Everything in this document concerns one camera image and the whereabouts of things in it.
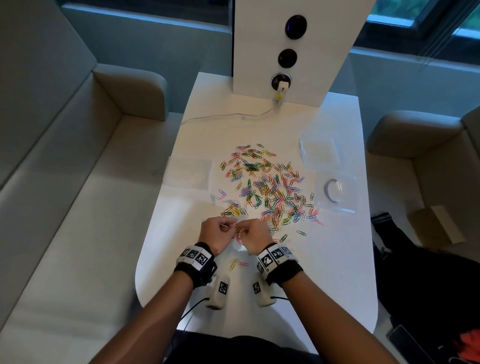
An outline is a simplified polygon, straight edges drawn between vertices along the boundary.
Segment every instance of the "black wrist strap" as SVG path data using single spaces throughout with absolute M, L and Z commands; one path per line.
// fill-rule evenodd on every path
M 266 278 L 266 281 L 268 284 L 276 283 L 282 287 L 282 283 L 292 279 L 299 272 L 303 272 L 300 264 L 295 260 L 288 260 L 273 270 Z
M 199 242 L 195 244 L 195 246 L 203 248 L 211 254 L 210 259 L 204 263 L 203 267 L 200 270 L 197 270 L 191 264 L 181 262 L 178 263 L 173 270 L 174 272 L 182 271 L 187 273 L 192 279 L 194 289 L 197 287 L 206 286 L 208 283 L 210 283 L 212 281 L 212 276 L 217 269 L 216 263 L 214 262 L 214 255 L 210 247 L 204 242 Z

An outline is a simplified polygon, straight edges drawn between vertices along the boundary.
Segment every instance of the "white table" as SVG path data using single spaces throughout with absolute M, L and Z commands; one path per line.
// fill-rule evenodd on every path
M 261 114 L 271 107 L 271 101 L 231 92 L 232 79 L 226 76 L 199 73 L 183 119 L 234 112 Z M 287 233 L 285 243 L 297 256 L 305 272 L 330 297 L 354 318 L 373 332 L 377 320 L 377 294 L 372 254 L 372 232 L 365 169 L 365 154 L 357 97 L 329 93 L 320 108 L 284 102 L 279 112 L 259 119 L 242 117 L 211 118 L 186 123 L 173 148 L 173 156 L 212 160 L 209 191 L 195 191 L 162 185 L 150 226 L 145 237 L 135 273 L 135 287 L 145 306 L 170 276 L 175 260 L 185 246 L 195 243 L 200 224 L 207 217 L 218 216 L 227 206 L 213 206 L 210 194 L 219 195 L 221 188 L 227 198 L 239 199 L 235 188 L 219 168 L 235 146 L 260 143 L 276 153 L 272 158 L 280 163 L 290 161 L 305 180 L 303 194 L 310 196 L 314 187 L 314 172 L 303 167 L 299 153 L 299 137 L 309 123 L 316 133 L 333 130 L 341 138 L 345 173 L 357 177 L 357 213 L 321 211 L 323 226 L 311 221 L 282 226 L 274 237 Z M 260 217 L 263 209 L 249 208 L 252 218 Z M 296 233 L 301 230 L 307 236 Z M 231 259 L 249 262 L 248 267 L 236 265 L 229 271 Z M 259 308 L 252 290 L 252 275 L 256 271 L 254 256 L 229 247 L 216 258 L 218 271 L 230 276 L 226 307 L 212 311 L 200 304 L 190 318 L 179 323 L 178 329 L 222 337 L 251 335 L 303 351 L 316 352 L 305 329 L 290 303 Z M 276 285 L 276 294 L 284 295 Z M 189 307 L 208 295 L 208 287 L 193 292 Z

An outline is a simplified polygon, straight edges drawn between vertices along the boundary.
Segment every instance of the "sofa armrest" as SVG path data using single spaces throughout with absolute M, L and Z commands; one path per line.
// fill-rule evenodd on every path
M 452 139 L 464 129 L 460 118 L 417 111 L 383 116 L 367 140 L 367 150 L 381 156 L 415 158 Z
M 168 84 L 159 74 L 109 64 L 98 64 L 92 72 L 124 114 L 167 118 Z

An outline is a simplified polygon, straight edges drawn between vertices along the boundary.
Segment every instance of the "cardboard box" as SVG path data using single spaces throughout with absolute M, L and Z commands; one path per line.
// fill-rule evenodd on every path
M 462 232 L 443 205 L 423 208 L 408 214 L 407 217 L 425 248 L 439 249 L 465 241 Z

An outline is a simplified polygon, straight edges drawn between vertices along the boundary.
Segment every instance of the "orange fabric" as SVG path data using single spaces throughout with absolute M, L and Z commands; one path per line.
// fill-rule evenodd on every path
M 466 361 L 480 363 L 480 329 L 475 328 L 465 334 L 460 334 L 463 342 L 458 356 Z

